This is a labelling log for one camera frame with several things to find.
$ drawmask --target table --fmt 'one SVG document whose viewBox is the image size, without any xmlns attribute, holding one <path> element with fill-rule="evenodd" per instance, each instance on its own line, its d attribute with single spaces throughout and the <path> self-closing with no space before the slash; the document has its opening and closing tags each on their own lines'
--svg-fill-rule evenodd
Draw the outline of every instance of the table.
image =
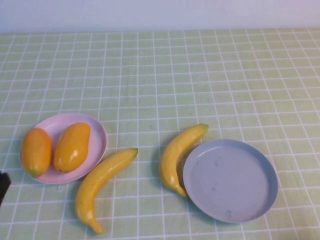
<svg viewBox="0 0 320 240">
<path fill-rule="evenodd" d="M 0 111 L 1 239 L 319 239 L 320 28 L 1 34 Z M 80 181 L 42 184 L 20 165 L 24 134 L 69 112 L 101 121 L 106 157 L 139 148 L 95 201 L 102 235 L 76 218 Z M 265 216 L 215 221 L 161 185 L 162 150 L 197 123 L 210 126 L 202 142 L 270 160 L 279 192 Z"/>
</svg>

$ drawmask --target empty plate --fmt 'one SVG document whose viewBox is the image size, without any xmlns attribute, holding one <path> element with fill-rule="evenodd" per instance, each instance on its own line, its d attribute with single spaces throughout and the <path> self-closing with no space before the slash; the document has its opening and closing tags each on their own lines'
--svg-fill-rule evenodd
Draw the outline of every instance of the empty plate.
<svg viewBox="0 0 320 240">
<path fill-rule="evenodd" d="M 276 172 L 254 147 L 218 139 L 196 147 L 183 168 L 185 189 L 207 215 L 243 223 L 264 215 L 278 194 Z"/>
<path fill-rule="evenodd" d="M 74 171 L 63 173 L 54 168 L 53 157 L 62 132 L 71 124 L 85 122 L 90 125 L 89 150 L 85 161 Z M 35 127 L 44 129 L 52 140 L 52 160 L 49 169 L 35 180 L 47 184 L 65 184 L 89 173 L 103 158 L 107 149 L 107 133 L 94 117 L 83 113 L 63 113 L 45 119 Z"/>
</svg>

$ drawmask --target black object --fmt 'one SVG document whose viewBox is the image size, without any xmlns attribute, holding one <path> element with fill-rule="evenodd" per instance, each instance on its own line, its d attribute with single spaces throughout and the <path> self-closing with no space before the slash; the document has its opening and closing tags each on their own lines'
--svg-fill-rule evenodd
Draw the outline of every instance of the black object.
<svg viewBox="0 0 320 240">
<path fill-rule="evenodd" d="M 0 171 L 0 206 L 5 198 L 8 188 L 11 184 L 10 177 L 7 172 Z"/>
</svg>

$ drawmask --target mango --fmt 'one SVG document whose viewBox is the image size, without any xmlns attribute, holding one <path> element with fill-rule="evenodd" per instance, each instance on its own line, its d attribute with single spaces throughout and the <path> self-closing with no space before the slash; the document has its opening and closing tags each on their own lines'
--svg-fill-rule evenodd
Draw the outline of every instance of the mango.
<svg viewBox="0 0 320 240">
<path fill-rule="evenodd" d="M 52 140 L 48 133 L 39 127 L 31 128 L 23 138 L 21 163 L 26 173 L 37 178 L 49 168 L 52 154 Z"/>
<path fill-rule="evenodd" d="M 90 132 L 85 122 L 74 123 L 62 132 L 53 158 L 56 170 L 69 173 L 81 166 L 88 156 Z"/>
</svg>

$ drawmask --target plate rim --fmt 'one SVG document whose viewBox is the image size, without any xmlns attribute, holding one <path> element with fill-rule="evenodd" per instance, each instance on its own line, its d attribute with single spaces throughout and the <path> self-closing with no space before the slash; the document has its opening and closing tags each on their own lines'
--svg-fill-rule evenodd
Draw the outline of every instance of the plate rim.
<svg viewBox="0 0 320 240">
<path fill-rule="evenodd" d="M 108 133 L 107 133 L 105 127 L 102 125 L 102 123 L 98 119 L 96 119 L 95 117 L 93 117 L 93 116 L 91 116 L 89 114 L 82 113 L 82 112 L 64 112 L 64 113 L 59 113 L 59 114 L 55 114 L 55 115 L 52 115 L 50 117 L 47 117 L 46 119 L 38 122 L 32 128 L 41 128 L 41 129 L 45 130 L 41 125 L 44 124 L 46 121 L 49 121 L 50 119 L 56 118 L 58 116 L 68 116 L 68 115 L 84 116 L 84 117 L 90 118 L 94 122 L 96 122 L 98 126 L 100 126 L 103 129 L 103 131 L 100 132 L 100 135 L 102 136 L 102 138 L 105 139 L 105 145 L 103 147 L 104 149 L 103 149 L 102 157 L 96 162 L 96 164 L 91 169 L 87 170 L 86 173 L 84 173 L 84 174 L 78 175 L 78 176 L 72 178 L 71 180 L 65 180 L 65 181 L 59 181 L 59 182 L 48 182 L 48 181 L 40 180 L 39 178 L 41 176 L 33 177 L 33 176 L 31 176 L 29 173 L 27 173 L 24 170 L 24 167 L 22 165 L 21 149 L 20 149 L 20 152 L 19 152 L 20 161 L 19 162 L 20 162 L 22 170 L 25 172 L 25 174 L 27 174 L 29 177 L 31 177 L 32 179 L 36 180 L 37 182 L 40 182 L 40 183 L 43 183 L 43 184 L 47 184 L 47 185 L 63 185 L 63 184 L 68 184 L 68 183 L 74 182 L 76 180 L 79 180 L 82 177 L 86 176 L 89 172 L 91 172 L 101 162 L 101 160 L 103 159 L 104 155 L 106 154 L 107 147 L 108 147 Z"/>
<path fill-rule="evenodd" d="M 253 218 L 250 218 L 248 220 L 242 220 L 242 221 L 232 221 L 232 220 L 225 220 L 225 218 L 223 217 L 220 217 L 219 214 L 217 215 L 213 215 L 213 214 L 209 214 L 207 211 L 206 211 L 206 208 L 205 207 L 202 207 L 198 201 L 198 198 L 192 194 L 192 188 L 191 186 L 189 185 L 189 182 L 188 182 L 188 176 L 187 176 L 187 173 L 185 171 L 185 169 L 190 165 L 190 166 L 193 166 L 194 165 L 194 161 L 196 158 L 194 158 L 195 155 L 200 155 L 202 153 L 204 153 L 204 151 L 201 151 L 199 152 L 199 150 L 201 148 L 210 148 L 210 146 L 214 145 L 214 147 L 225 147 L 225 146 L 230 146 L 230 143 L 234 143 L 234 144 L 240 144 L 240 149 L 248 152 L 248 150 L 244 149 L 244 146 L 247 147 L 247 148 L 250 148 L 252 149 L 253 151 L 255 151 L 256 153 L 258 153 L 261 157 L 259 158 L 259 162 L 263 161 L 265 162 L 269 169 L 271 170 L 272 172 L 272 179 L 274 180 L 274 188 L 272 190 L 269 190 L 270 191 L 274 191 L 275 194 L 274 194 L 274 197 L 271 199 L 272 201 L 270 202 L 270 206 L 268 208 L 266 208 L 266 210 L 264 210 L 262 212 L 262 214 L 259 214 L 258 216 L 255 216 Z M 185 163 L 184 163 L 184 166 L 183 166 L 183 174 L 182 174 L 182 179 L 183 179 L 183 184 L 184 184 L 184 188 L 188 194 L 188 198 L 196 205 L 197 208 L 199 208 L 204 214 L 206 214 L 207 216 L 215 219 L 215 220 L 218 220 L 218 221 L 221 221 L 221 222 L 224 222 L 224 223 L 229 223 L 229 224 L 241 224 L 241 223 L 248 223 L 248 222 L 251 222 L 251 221 L 254 221 L 260 217 L 262 217 L 263 215 L 265 215 L 275 204 L 276 200 L 277 200 L 277 197 L 278 197 L 278 194 L 279 194 L 279 180 L 278 180 L 278 175 L 277 175 L 277 171 L 275 170 L 275 168 L 273 167 L 273 165 L 271 164 L 271 162 L 268 160 L 268 158 L 261 152 L 259 151 L 258 149 L 256 149 L 255 147 L 251 146 L 250 144 L 244 142 L 244 141 L 239 141 L 239 140 L 235 140 L 235 139 L 230 139 L 230 138 L 220 138 L 220 139 L 215 139 L 215 140 L 211 140 L 211 141 L 207 141 L 207 142 L 204 142 L 200 145 L 198 145 L 197 147 L 195 147 L 191 152 L 190 154 L 188 155 L 188 157 L 186 158 L 185 160 Z"/>
</svg>

